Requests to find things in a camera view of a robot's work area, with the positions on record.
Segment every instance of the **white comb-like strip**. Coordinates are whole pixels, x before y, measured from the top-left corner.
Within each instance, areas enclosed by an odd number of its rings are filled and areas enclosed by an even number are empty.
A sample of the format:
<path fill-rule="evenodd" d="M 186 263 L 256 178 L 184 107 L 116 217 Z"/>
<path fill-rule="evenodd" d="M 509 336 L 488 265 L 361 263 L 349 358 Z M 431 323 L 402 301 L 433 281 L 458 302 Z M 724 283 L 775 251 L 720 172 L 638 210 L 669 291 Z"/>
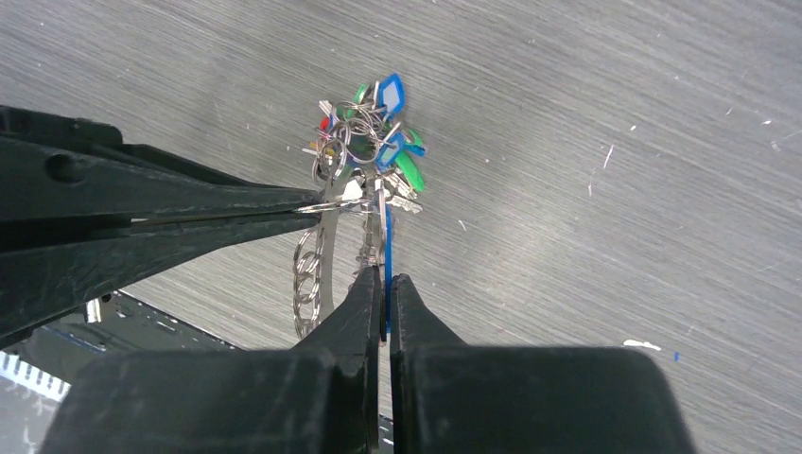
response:
<path fill-rule="evenodd" d="M 56 402 L 70 391 L 69 383 L 5 352 L 0 352 L 0 376 Z"/>

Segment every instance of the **screw hole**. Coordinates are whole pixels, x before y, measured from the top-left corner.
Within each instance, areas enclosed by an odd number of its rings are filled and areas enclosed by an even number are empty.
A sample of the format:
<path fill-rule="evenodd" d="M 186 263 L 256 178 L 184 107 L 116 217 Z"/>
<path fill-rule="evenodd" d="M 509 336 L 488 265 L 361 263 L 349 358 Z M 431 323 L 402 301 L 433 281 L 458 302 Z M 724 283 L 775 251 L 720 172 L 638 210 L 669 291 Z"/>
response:
<path fill-rule="evenodd" d="M 76 159 L 66 154 L 54 154 L 44 162 L 44 171 L 51 180 L 59 183 L 79 183 L 83 180 Z"/>

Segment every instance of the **gray floor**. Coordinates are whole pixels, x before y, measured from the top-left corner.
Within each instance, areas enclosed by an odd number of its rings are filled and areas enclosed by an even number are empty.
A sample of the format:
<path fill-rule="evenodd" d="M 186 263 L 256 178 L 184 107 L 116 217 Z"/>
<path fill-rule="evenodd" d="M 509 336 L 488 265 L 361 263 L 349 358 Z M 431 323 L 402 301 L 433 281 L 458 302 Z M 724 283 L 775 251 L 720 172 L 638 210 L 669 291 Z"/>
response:
<path fill-rule="evenodd" d="M 802 448 L 792 0 L 7 0 L 0 20 L 3 103 L 266 183 L 313 187 L 317 101 L 399 72 L 430 155 L 397 269 L 437 314 L 475 343 L 648 341 L 702 451 Z M 132 291 L 289 346 L 298 238 Z"/>

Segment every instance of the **wood grain surface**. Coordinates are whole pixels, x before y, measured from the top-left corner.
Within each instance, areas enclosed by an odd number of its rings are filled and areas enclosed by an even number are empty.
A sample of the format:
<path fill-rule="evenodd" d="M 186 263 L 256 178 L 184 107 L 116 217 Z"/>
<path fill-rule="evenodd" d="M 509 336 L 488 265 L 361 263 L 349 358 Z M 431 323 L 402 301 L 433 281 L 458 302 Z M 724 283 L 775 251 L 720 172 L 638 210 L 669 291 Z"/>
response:
<path fill-rule="evenodd" d="M 264 183 L 313 187 L 317 101 L 399 72 L 429 155 L 396 270 L 432 310 L 472 343 L 648 341 L 702 452 L 802 449 L 799 3 L 6 0 L 0 20 L 0 103 Z M 288 347 L 299 237 L 131 291 Z"/>

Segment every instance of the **bunch of keys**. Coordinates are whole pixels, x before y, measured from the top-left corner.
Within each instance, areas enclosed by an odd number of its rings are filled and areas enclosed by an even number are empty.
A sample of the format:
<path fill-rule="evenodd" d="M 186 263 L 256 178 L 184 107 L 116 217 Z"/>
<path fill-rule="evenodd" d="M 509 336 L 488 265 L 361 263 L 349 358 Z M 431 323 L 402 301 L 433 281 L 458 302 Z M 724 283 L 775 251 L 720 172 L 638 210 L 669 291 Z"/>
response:
<path fill-rule="evenodd" d="M 331 266 L 340 212 L 358 208 L 358 213 L 366 215 L 357 273 L 366 267 L 383 267 L 385 290 L 390 292 L 394 230 L 390 208 L 420 213 L 423 207 L 414 200 L 425 189 L 411 156 L 425 156 L 426 149 L 417 132 L 402 126 L 399 114 L 405 103 L 404 85 L 397 74 L 360 86 L 353 102 L 320 102 L 325 117 L 317 128 L 319 138 L 312 144 L 314 149 L 305 151 L 316 157 L 313 175 L 323 186 L 323 203 L 306 211 L 320 212 L 322 218 L 301 239 L 294 256 L 293 309 L 301 339 L 333 311 Z M 314 233 L 315 249 L 302 254 Z M 309 318 L 301 314 L 307 305 L 312 306 Z"/>

